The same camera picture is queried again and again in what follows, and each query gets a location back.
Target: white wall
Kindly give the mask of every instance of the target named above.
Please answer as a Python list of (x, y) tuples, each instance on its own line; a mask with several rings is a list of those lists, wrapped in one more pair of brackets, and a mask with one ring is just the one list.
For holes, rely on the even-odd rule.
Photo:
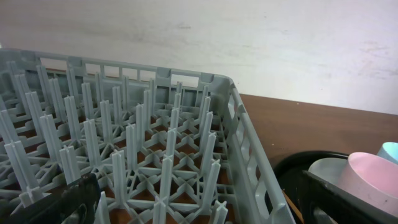
[(398, 114), (398, 1), (0, 1), (3, 47), (233, 78), (240, 93)]

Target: pink bowl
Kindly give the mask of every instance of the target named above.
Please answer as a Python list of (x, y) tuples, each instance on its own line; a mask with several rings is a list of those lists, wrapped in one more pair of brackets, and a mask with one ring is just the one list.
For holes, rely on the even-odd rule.
[(348, 193), (398, 217), (398, 165), (381, 157), (349, 155), (338, 186)]

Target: brown table surface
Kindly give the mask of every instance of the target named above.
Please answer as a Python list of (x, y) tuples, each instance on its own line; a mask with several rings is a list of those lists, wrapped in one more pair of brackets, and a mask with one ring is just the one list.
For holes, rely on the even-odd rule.
[(309, 150), (369, 152), (398, 141), (398, 116), (241, 95), (257, 135), (274, 167)]

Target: plastic cup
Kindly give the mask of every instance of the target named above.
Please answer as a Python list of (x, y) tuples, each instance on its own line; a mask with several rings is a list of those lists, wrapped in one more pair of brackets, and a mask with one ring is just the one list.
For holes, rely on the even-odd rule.
[(319, 159), (310, 166), (308, 171), (331, 184), (337, 185), (346, 163), (346, 159), (340, 158)]
[(398, 164), (398, 143), (385, 142), (377, 155)]
[(365, 152), (349, 155), (338, 187), (398, 217), (398, 165)]

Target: dish rack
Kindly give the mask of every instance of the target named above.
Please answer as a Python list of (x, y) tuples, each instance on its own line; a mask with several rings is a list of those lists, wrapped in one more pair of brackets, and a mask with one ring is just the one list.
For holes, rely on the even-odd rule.
[(91, 172), (98, 223), (294, 223), (228, 77), (0, 49), (0, 81), (0, 217)]

